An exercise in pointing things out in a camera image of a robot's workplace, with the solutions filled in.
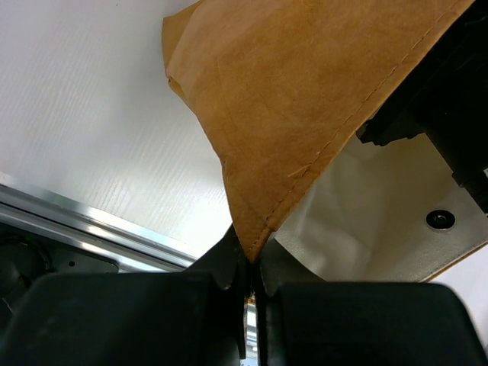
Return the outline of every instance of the white surface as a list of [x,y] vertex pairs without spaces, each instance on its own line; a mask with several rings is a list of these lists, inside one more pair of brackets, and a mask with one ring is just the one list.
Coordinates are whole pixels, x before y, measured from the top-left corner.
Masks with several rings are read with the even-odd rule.
[[488,246],[441,273],[432,282],[449,286],[463,300],[484,346],[488,345]]
[[192,2],[0,2],[0,172],[206,252],[231,222],[220,164],[160,44]]
[[[488,220],[425,135],[379,147],[353,137],[276,239],[330,281],[421,281],[488,241]],[[456,216],[447,232],[432,210]]]

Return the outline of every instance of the stitched seam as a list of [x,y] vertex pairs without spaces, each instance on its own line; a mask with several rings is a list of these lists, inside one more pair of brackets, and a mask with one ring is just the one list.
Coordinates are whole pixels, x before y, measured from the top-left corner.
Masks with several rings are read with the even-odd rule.
[[296,188],[296,186],[298,185],[298,183],[302,180],[302,178],[305,176],[305,174],[310,170],[310,168],[313,167],[313,165],[316,163],[316,161],[319,159],[319,157],[322,155],[322,153],[324,152],[325,149],[327,149],[327,146],[329,146],[332,141],[336,138],[337,134],[341,131],[341,129],[345,126],[345,124],[352,118],[354,117],[361,108],[363,108],[363,106],[366,104],[366,102],[368,102],[369,98],[375,93],[377,92],[378,89],[380,89],[383,84],[389,79],[391,78],[391,76],[393,75],[393,73],[395,72],[395,70],[397,70],[400,66],[403,65],[403,62],[405,61],[405,59],[414,51],[414,49],[419,45],[419,43],[421,43],[425,37],[427,37],[429,35],[429,33],[432,31],[432,29],[435,28],[435,26],[439,23],[439,21],[441,21],[441,19],[451,11],[451,9],[459,2],[460,0],[456,0],[454,3],[452,3],[452,5],[449,7],[449,9],[447,11],[445,11],[444,13],[441,14],[441,16],[439,18],[437,18],[437,20],[434,22],[434,24],[424,33],[424,35],[413,45],[413,47],[410,49],[410,51],[408,51],[408,53],[401,59],[400,63],[398,65],[396,65],[395,67],[392,68],[392,70],[390,71],[390,73],[388,74],[388,76],[383,79],[380,84],[366,97],[366,99],[361,103],[361,105],[359,106],[359,108],[353,113],[351,114],[349,117],[347,117],[345,119],[344,122],[342,122],[342,124],[339,126],[339,128],[337,129],[336,132],[334,132],[334,134],[332,135],[332,139],[330,139],[330,141],[320,150],[320,153],[316,156],[316,158],[310,163],[310,166],[300,175],[300,177],[295,181],[295,183],[293,184],[293,186],[291,187],[291,189],[283,196],[283,198],[276,204],[276,207],[273,209],[273,211],[266,217],[265,219],[265,225],[263,226],[263,228],[260,231],[258,237],[256,238],[256,240],[254,241],[254,243],[247,249],[247,252],[250,253],[254,247],[256,246],[256,244],[258,243],[259,239],[261,239],[261,235],[263,234],[263,232],[265,231],[265,229],[268,227],[268,221],[269,219],[271,219],[271,217],[274,215],[274,213],[276,212],[276,210],[280,207],[281,203],[287,199],[287,197],[290,195],[291,192],[294,191],[294,189]]

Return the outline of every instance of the black object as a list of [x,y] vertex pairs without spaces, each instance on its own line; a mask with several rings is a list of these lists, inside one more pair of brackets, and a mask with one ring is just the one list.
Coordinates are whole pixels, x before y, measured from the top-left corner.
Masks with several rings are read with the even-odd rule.
[[436,230],[447,230],[454,226],[456,217],[446,210],[434,210],[429,212],[425,218],[427,224]]
[[182,273],[38,281],[0,364],[237,366],[251,279],[262,366],[488,364],[446,287],[326,283],[276,241],[249,267],[232,229]]
[[385,146],[425,132],[488,213],[488,2],[477,0],[359,131]]

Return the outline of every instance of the brown leather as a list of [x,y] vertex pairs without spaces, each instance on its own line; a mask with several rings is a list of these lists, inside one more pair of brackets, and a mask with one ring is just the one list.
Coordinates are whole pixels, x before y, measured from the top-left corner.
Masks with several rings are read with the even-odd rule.
[[200,0],[164,20],[169,84],[220,157],[251,260],[472,2]]

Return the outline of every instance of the stitching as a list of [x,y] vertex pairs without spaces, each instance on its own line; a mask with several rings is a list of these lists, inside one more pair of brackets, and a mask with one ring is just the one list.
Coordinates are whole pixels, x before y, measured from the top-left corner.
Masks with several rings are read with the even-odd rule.
[[334,134],[332,135],[332,139],[330,139],[330,141],[320,150],[320,153],[316,156],[316,158],[309,164],[309,167],[307,169],[305,169],[303,171],[303,173],[300,175],[300,177],[295,181],[295,183],[293,184],[293,186],[291,187],[291,189],[284,195],[284,197],[277,203],[276,207],[273,209],[273,211],[266,217],[265,219],[265,225],[262,227],[258,235],[258,237],[256,238],[256,240],[254,241],[254,243],[247,249],[247,252],[250,253],[254,247],[256,246],[256,244],[258,243],[258,241],[261,239],[261,236],[263,234],[263,232],[265,231],[265,229],[268,227],[268,221],[269,219],[271,219],[271,217],[274,215],[274,213],[276,212],[276,210],[280,207],[281,203],[287,199],[287,197],[290,195],[290,193],[293,192],[293,190],[296,188],[297,184],[301,181],[301,179],[305,176],[305,174],[310,170],[310,168],[312,168],[314,166],[314,164],[316,163],[316,161],[319,159],[319,157],[322,155],[322,153],[324,152],[325,149],[327,149],[327,146],[329,146],[332,141],[336,138],[337,134],[341,131],[341,129],[345,126],[345,124],[352,118],[354,117],[358,112],[359,110],[366,104],[366,102],[368,102],[369,98],[379,89],[381,88],[381,86],[383,86],[383,84],[394,74],[395,70],[397,70],[400,66],[403,65],[403,62],[405,61],[405,59],[414,51],[414,49],[419,45],[419,43],[421,43],[425,37],[427,37],[429,35],[429,33],[432,31],[432,29],[435,28],[435,26],[439,23],[439,21],[447,14],[451,11],[451,9],[459,2],[460,0],[456,0],[454,3],[452,3],[452,5],[449,7],[449,9],[447,11],[445,11],[444,13],[441,14],[441,16],[439,18],[437,18],[437,20],[434,22],[434,24],[424,33],[424,35],[413,45],[412,49],[410,49],[410,51],[401,59],[400,63],[398,65],[396,65],[395,67],[392,68],[392,70],[390,71],[390,73],[388,74],[388,76],[382,80],[380,82],[380,84],[366,97],[366,99],[361,103],[361,105],[359,106],[359,108],[353,113],[351,114],[349,117],[347,117],[345,119],[344,122],[342,122],[342,124],[339,126],[339,128],[337,129],[336,132],[334,132]]

